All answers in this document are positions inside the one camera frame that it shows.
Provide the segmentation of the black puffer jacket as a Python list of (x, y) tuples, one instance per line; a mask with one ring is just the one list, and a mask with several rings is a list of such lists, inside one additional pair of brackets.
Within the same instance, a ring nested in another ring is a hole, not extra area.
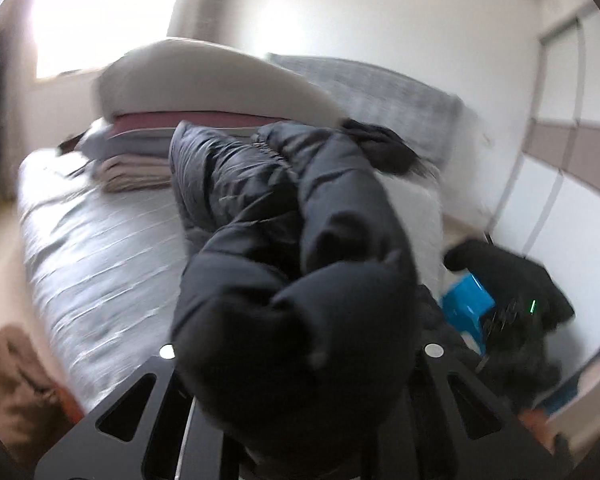
[(347, 467), (410, 372), (418, 275), (376, 170), (339, 127), (249, 141), (182, 122), (172, 188), (189, 249), (176, 368), (275, 477)]

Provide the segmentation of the black clothing of operator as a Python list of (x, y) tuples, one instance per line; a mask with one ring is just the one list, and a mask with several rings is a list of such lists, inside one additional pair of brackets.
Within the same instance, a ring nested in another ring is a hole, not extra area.
[(485, 240), (463, 240), (446, 251), (443, 264), (471, 274), (494, 300), (478, 317), (486, 355), (476, 374), (514, 412), (531, 408), (562, 380), (546, 338), (574, 318), (572, 304), (542, 264)]

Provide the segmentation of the brown garment on floor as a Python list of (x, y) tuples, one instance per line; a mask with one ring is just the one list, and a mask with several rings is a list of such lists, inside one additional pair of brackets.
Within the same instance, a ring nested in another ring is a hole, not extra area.
[(28, 471), (84, 417), (17, 325), (0, 327), (0, 441)]

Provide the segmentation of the grey quilted bed mattress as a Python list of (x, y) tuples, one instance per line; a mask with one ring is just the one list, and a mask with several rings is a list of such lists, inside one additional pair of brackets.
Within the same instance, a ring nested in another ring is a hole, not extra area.
[(90, 169), (38, 150), (17, 192), (35, 311), (84, 411), (169, 342), (187, 261), (170, 188), (108, 193)]

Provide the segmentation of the beige folded blanket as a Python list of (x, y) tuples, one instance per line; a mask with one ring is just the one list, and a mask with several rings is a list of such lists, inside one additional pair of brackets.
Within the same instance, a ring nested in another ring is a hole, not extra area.
[(171, 169), (165, 158), (117, 155), (94, 162), (92, 179), (107, 193), (152, 190), (171, 184)]

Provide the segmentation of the black garment near headboard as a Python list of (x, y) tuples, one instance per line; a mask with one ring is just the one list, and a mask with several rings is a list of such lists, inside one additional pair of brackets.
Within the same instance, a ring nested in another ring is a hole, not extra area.
[(389, 128), (348, 118), (339, 129), (362, 150), (376, 170), (398, 177), (432, 174), (431, 167)]

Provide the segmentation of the grey padded headboard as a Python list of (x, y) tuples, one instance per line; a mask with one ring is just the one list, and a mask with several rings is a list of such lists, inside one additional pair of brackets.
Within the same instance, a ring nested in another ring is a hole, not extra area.
[(434, 166), (442, 169), (448, 162), (464, 108), (455, 94), (344, 58), (271, 53), (268, 60), (319, 86), (350, 118), (393, 130)]

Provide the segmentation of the grey-blue folded blanket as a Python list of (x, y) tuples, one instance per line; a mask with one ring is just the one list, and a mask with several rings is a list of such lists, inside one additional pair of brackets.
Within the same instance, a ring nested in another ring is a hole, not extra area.
[(139, 128), (114, 132), (114, 125), (96, 120), (76, 144), (76, 150), (91, 160), (106, 160), (119, 155), (166, 159), (174, 127)]

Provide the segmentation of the large grey pillow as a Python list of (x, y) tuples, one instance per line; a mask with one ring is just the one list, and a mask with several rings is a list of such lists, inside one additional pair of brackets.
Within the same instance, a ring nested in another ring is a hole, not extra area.
[(347, 116), (316, 84), (220, 44), (168, 38), (128, 52), (95, 82), (110, 122), (136, 113), (218, 112), (336, 126)]

